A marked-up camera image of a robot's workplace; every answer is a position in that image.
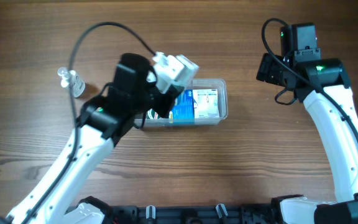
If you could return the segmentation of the dark green round-label box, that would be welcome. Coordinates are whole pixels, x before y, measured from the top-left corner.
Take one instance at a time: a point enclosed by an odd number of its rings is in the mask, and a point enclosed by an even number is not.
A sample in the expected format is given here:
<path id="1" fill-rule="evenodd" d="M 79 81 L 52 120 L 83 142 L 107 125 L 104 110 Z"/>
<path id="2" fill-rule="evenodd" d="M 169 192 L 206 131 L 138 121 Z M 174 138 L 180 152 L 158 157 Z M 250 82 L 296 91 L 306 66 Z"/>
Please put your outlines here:
<path id="1" fill-rule="evenodd" d="M 147 119 L 162 119 L 162 117 L 153 109 L 148 110 L 146 114 Z"/>

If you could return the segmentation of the blue cardboard box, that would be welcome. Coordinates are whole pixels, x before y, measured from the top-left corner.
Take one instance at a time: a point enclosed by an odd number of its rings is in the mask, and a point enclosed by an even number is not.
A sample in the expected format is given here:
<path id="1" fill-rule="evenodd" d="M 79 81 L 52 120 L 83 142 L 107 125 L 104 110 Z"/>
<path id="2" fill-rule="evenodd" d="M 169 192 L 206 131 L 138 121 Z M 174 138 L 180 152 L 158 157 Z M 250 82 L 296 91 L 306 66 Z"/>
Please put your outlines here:
<path id="1" fill-rule="evenodd" d="M 193 90 L 185 90 L 176 99 L 169 114 L 170 123 L 190 123 L 195 118 Z"/>

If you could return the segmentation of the white Hansaplast plaster box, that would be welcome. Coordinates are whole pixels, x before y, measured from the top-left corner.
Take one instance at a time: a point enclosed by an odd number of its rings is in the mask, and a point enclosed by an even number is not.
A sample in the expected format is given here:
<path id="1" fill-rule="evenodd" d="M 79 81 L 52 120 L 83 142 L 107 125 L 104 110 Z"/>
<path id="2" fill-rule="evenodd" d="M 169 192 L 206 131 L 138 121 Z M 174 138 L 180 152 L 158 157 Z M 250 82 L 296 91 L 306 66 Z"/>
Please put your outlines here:
<path id="1" fill-rule="evenodd" d="M 198 118 L 218 118 L 218 90 L 193 90 L 194 114 Z"/>

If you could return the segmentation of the small clear sanitizer bottle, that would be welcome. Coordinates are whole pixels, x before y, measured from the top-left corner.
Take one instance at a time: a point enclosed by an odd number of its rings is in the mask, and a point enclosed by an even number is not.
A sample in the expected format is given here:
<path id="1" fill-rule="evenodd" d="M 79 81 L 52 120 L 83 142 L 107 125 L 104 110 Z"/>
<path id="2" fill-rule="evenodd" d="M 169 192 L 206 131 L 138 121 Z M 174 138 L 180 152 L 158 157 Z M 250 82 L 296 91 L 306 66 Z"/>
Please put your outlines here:
<path id="1" fill-rule="evenodd" d="M 74 70 L 60 67 L 57 70 L 57 74 L 61 78 L 61 87 L 71 90 L 74 98 L 78 98 L 84 93 L 86 83 Z"/>

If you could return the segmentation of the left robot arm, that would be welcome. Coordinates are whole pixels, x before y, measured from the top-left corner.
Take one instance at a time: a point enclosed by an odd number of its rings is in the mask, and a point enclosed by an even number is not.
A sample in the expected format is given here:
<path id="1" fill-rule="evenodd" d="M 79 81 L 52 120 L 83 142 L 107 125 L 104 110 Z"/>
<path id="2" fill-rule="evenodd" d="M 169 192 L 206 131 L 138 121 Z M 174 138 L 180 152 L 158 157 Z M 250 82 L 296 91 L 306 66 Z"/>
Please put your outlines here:
<path id="1" fill-rule="evenodd" d="M 81 108 L 75 129 L 62 153 L 23 201 L 0 223 L 112 223 L 112 208 L 93 197 L 69 209 L 85 180 L 134 126 L 137 114 L 155 110 L 167 118 L 177 96 L 190 84 L 199 67 L 183 55 L 157 52 L 154 64 L 126 53 L 114 80 Z"/>

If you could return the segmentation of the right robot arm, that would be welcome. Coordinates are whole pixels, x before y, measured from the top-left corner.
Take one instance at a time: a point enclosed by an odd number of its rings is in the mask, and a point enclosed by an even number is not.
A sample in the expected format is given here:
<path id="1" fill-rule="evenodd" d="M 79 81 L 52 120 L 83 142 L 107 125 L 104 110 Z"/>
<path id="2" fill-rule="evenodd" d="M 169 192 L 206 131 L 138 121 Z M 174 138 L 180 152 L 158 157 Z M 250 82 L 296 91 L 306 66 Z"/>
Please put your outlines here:
<path id="1" fill-rule="evenodd" d="M 272 199 L 277 223 L 358 223 L 358 117 L 351 81 L 338 58 L 322 58 L 312 23 L 282 23 L 281 53 L 267 49 L 259 81 L 292 92 L 311 116 L 323 143 L 334 182 L 335 200 L 304 195 Z"/>

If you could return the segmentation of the clear plastic container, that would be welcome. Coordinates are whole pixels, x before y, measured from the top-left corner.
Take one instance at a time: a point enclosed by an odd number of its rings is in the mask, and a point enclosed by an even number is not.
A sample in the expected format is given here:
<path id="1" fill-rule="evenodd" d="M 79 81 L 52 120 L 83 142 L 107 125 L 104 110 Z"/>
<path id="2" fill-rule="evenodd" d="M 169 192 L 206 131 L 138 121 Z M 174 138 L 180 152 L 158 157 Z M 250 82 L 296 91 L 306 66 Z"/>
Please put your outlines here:
<path id="1" fill-rule="evenodd" d="M 146 113 L 144 126 L 217 125 L 228 115 L 226 82 L 220 78 L 194 79 L 175 100 L 167 118 L 154 110 Z"/>

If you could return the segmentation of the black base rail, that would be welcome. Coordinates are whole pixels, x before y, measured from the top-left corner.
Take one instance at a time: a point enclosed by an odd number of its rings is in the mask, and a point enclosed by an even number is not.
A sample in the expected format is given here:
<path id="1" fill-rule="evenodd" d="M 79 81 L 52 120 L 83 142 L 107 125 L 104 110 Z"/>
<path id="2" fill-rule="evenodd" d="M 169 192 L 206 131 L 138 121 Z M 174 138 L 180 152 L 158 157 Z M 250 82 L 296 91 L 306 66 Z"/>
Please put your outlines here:
<path id="1" fill-rule="evenodd" d="M 115 224 L 262 224 L 276 223 L 268 204 L 192 207 L 113 206 L 107 222 Z"/>

